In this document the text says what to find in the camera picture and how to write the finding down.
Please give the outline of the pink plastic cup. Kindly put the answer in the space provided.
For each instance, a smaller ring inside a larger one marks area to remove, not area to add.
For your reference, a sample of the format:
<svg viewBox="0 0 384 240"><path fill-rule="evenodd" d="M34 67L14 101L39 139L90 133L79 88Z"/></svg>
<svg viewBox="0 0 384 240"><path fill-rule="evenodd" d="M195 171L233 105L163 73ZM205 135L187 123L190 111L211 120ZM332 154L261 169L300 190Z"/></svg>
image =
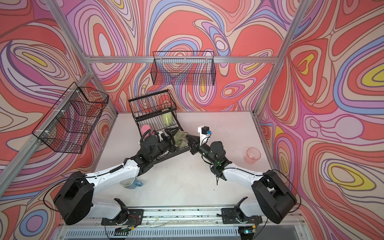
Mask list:
<svg viewBox="0 0 384 240"><path fill-rule="evenodd" d="M153 130L150 125L143 125L141 127L142 137L146 138L147 136L152 135L152 133L153 133Z"/></svg>

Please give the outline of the cream mug green handle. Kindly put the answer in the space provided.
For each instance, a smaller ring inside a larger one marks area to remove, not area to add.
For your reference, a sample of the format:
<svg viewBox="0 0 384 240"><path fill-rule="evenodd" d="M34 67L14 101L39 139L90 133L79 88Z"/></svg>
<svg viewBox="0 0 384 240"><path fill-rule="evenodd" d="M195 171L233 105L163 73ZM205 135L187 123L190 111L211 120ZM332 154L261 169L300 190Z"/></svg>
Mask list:
<svg viewBox="0 0 384 240"><path fill-rule="evenodd" d="M167 112L164 111L163 114L161 114L162 122L166 127L169 127L173 124L174 117L173 117L173 112Z"/></svg>

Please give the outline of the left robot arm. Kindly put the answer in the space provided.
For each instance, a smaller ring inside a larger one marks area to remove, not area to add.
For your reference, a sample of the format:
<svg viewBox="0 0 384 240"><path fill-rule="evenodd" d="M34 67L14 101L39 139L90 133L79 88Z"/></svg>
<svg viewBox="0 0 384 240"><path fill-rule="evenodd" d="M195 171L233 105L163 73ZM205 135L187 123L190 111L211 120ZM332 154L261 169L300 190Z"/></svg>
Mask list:
<svg viewBox="0 0 384 240"><path fill-rule="evenodd" d="M178 150L174 136L179 127L166 128L140 139L140 150L126 158L120 165L90 174L75 172L65 181L54 198L54 204L66 225L74 225L83 219L103 218L113 224L123 225L129 219L128 207L115 198L113 201L97 199L103 190L149 171L162 161L162 156Z"/></svg>

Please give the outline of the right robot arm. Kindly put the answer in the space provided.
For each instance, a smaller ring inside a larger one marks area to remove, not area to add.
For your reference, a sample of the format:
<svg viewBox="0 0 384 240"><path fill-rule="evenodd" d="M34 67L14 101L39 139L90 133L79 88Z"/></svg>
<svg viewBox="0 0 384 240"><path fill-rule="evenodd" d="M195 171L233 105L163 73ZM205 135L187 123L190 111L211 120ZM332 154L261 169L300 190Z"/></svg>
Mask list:
<svg viewBox="0 0 384 240"><path fill-rule="evenodd" d="M226 157L223 143L207 145L198 136L187 135L191 154L199 153L210 165L217 179L237 183L253 191L256 199L241 199L235 209L235 218L240 222L253 216L265 216L275 224L280 224L297 204L297 199L280 176L273 170L265 173L254 172L238 167Z"/></svg>

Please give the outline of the green tumbler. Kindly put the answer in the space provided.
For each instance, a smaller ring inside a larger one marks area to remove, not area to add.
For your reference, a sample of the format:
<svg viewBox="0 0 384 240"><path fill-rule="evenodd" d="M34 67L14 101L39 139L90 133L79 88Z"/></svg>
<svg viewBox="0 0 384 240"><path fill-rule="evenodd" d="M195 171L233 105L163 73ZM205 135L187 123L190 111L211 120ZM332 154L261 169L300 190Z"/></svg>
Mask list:
<svg viewBox="0 0 384 240"><path fill-rule="evenodd" d="M174 139L177 147L185 148L188 146L188 140L187 140L188 134L189 134L188 132L184 132L184 131L178 131L175 134Z"/></svg>

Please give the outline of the white mug blue handle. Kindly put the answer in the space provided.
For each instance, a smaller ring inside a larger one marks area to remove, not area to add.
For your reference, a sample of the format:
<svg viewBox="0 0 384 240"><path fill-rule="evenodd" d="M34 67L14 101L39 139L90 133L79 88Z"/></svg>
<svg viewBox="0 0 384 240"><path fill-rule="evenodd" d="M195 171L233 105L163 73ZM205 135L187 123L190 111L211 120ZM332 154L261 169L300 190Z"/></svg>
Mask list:
<svg viewBox="0 0 384 240"><path fill-rule="evenodd" d="M143 183L137 178L130 178L120 182L120 185L126 189L134 190L138 187L142 187Z"/></svg>

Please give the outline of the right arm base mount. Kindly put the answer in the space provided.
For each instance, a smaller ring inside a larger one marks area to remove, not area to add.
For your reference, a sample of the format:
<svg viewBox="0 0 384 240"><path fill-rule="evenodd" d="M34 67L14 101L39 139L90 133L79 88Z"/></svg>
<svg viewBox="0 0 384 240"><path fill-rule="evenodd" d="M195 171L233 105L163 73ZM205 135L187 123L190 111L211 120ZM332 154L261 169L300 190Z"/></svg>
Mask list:
<svg viewBox="0 0 384 240"><path fill-rule="evenodd" d="M240 208L240 205L247 198L242 198L233 208L221 208L221 213L217 214L217 217L222 218L224 224L253 224L258 226L263 222L262 217L256 215L247 217Z"/></svg>

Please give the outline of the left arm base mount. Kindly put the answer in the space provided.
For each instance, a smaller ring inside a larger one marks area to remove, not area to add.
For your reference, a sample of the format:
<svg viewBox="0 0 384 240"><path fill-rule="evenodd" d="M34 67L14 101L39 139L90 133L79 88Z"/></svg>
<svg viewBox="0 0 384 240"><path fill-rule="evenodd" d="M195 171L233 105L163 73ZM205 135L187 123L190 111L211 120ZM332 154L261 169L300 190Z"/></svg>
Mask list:
<svg viewBox="0 0 384 240"><path fill-rule="evenodd" d="M144 215L144 209L128 209L128 207L118 198L114 198L120 206L120 212L113 219L103 218L102 226L128 226L137 227L141 225Z"/></svg>

